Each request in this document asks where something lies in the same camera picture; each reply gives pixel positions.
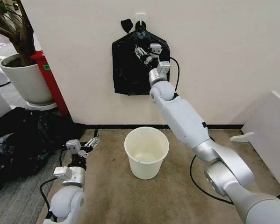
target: black garbage bag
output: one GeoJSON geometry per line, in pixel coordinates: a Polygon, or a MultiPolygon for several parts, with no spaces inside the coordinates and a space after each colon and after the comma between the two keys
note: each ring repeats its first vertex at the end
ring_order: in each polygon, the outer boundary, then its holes
{"type": "Polygon", "coordinates": [[[48,157],[83,128],[69,118],[17,107],[0,118],[0,175],[36,173],[48,157]]]}
{"type": "Polygon", "coordinates": [[[149,94],[149,71],[146,65],[135,55],[135,47],[146,52],[151,43],[162,46],[161,61],[168,60],[170,49],[167,42],[146,30],[146,24],[138,21],[135,31],[113,42],[113,81],[115,93],[126,95],[149,94]]]}

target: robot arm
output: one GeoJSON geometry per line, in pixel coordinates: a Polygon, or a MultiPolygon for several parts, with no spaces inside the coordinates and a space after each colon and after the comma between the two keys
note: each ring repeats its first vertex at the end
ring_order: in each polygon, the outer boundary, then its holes
{"type": "Polygon", "coordinates": [[[50,202],[50,210],[43,224],[75,224],[85,202],[83,186],[85,181],[86,158],[100,139],[96,136],[90,139],[83,147],[79,140],[69,140],[66,148],[71,154],[72,162],[66,167],[57,167],[54,176],[62,180],[63,187],[54,194],[50,202]],[[54,217],[64,219],[54,221],[54,217]]]}
{"type": "MultiPolygon", "coordinates": [[[[157,44],[151,45],[152,52],[156,52],[155,47],[159,48],[157,44]]],[[[147,58],[145,61],[151,61],[149,57],[146,52],[142,55],[142,58],[147,58]]],[[[244,188],[254,180],[252,171],[235,151],[210,139],[203,119],[167,82],[169,68],[169,62],[159,62],[156,68],[150,69],[150,98],[160,108],[175,136],[192,148],[198,158],[210,163],[205,169],[206,178],[218,194],[233,201],[244,223],[280,224],[280,199],[244,188]]]]}

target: metal arm segment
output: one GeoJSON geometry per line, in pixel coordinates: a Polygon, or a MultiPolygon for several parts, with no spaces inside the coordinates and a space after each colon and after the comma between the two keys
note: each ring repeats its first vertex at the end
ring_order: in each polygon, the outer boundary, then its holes
{"type": "Polygon", "coordinates": [[[254,180],[250,168],[232,149],[210,139],[203,119],[158,71],[154,68],[149,72],[150,97],[175,136],[192,148],[197,157],[211,163],[205,176],[216,192],[233,201],[244,223],[280,224],[280,199],[244,188],[254,180]]]}

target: plastic bucket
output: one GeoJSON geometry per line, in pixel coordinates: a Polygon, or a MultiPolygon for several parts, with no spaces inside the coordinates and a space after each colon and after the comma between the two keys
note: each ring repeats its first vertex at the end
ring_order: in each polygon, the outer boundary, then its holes
{"type": "Polygon", "coordinates": [[[158,174],[169,151],[169,141],[158,129],[139,127],[125,138],[124,148],[129,157],[132,173],[143,180],[158,174]]]}

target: gray carpet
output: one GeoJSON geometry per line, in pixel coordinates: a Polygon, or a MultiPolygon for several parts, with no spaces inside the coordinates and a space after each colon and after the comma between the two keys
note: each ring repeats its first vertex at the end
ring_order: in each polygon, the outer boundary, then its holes
{"type": "MultiPolygon", "coordinates": [[[[34,224],[37,221],[44,206],[39,186],[53,178],[53,171],[59,166],[59,152],[56,150],[36,175],[20,177],[4,184],[0,191],[0,224],[34,224]]],[[[45,194],[51,185],[52,182],[43,187],[45,194]]]]}

